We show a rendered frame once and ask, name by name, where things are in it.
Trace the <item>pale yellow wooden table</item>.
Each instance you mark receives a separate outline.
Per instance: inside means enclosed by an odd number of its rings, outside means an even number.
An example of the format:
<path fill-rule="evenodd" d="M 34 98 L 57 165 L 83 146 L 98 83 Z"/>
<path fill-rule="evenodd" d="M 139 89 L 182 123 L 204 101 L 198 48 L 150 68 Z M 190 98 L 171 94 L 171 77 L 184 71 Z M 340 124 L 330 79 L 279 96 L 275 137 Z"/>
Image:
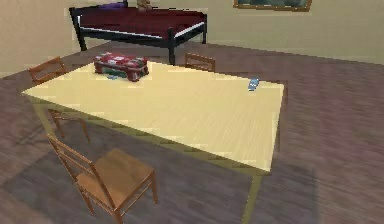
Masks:
<path fill-rule="evenodd" d="M 271 170 L 284 85 L 151 62 L 137 82 L 92 64 L 25 90 L 47 132 L 56 109 L 128 136 L 251 176 L 242 222 Z"/>

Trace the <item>purple pillow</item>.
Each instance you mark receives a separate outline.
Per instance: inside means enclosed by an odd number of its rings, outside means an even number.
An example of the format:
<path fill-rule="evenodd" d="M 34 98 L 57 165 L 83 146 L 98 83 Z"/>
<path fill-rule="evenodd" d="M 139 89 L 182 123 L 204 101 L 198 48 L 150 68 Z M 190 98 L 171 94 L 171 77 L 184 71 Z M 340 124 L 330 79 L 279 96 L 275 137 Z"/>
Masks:
<path fill-rule="evenodd" d="M 125 5 L 123 2 L 108 3 L 108 4 L 102 4 L 98 6 L 98 8 L 101 8 L 101 9 L 119 9 L 124 7 Z"/>

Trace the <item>black bed with red cover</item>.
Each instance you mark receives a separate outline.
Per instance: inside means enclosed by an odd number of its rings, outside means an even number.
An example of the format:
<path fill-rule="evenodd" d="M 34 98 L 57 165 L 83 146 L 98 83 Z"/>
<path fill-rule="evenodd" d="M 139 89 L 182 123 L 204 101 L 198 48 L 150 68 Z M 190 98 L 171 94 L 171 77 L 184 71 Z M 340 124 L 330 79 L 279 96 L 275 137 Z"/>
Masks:
<path fill-rule="evenodd" d="M 176 63 L 175 48 L 202 35 L 207 41 L 207 15 L 198 11 L 158 9 L 139 11 L 122 1 L 124 8 L 101 9 L 99 5 L 70 7 L 69 14 L 82 51 L 87 50 L 85 38 L 96 38 L 168 50 L 168 62 Z"/>

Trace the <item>brown wooden chair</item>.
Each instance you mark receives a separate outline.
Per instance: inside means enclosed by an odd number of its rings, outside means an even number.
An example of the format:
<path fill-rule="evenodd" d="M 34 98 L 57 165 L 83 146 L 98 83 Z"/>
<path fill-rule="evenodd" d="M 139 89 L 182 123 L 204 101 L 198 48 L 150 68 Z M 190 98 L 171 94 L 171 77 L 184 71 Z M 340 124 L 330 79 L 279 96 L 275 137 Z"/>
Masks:
<path fill-rule="evenodd" d="M 213 58 L 187 53 L 185 55 L 185 66 L 187 68 L 214 72 L 216 70 L 216 61 Z"/>
<path fill-rule="evenodd" d="M 57 138 L 47 138 L 91 214 L 95 203 L 117 224 L 124 224 L 123 216 L 148 190 L 158 203 L 155 169 L 150 165 L 119 149 L 91 161 Z"/>
<path fill-rule="evenodd" d="M 55 57 L 51 60 L 48 60 L 42 64 L 39 64 L 35 67 L 29 68 L 28 72 L 31 76 L 32 82 L 34 85 L 40 85 L 44 82 L 47 82 L 51 79 L 57 78 L 61 75 L 64 75 L 67 72 L 67 69 L 60 57 Z M 71 118 L 65 116 L 62 112 L 49 109 L 48 110 L 57 130 L 60 132 L 62 137 L 65 137 L 64 131 L 60 124 L 61 121 L 77 121 L 83 130 L 83 133 L 87 139 L 90 141 L 89 133 L 86 127 L 84 120 L 79 118 Z"/>

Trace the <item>framed picture with brown frame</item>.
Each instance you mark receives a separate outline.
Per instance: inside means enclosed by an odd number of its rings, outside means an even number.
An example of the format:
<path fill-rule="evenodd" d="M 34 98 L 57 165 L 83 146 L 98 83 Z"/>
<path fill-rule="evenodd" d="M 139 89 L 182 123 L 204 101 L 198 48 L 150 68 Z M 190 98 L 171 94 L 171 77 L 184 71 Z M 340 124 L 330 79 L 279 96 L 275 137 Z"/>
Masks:
<path fill-rule="evenodd" d="M 233 0 L 238 9 L 308 12 L 312 0 Z"/>

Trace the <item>red patterned toolbox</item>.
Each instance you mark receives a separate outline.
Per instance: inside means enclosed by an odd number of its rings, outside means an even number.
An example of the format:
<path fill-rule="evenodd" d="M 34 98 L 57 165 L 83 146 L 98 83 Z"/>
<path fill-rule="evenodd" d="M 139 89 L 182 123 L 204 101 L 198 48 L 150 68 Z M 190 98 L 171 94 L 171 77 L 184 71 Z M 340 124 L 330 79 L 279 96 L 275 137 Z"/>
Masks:
<path fill-rule="evenodd" d="M 127 56 L 104 52 L 93 59 L 95 72 L 126 78 L 131 82 L 139 81 L 149 74 L 148 60 L 145 57 Z"/>

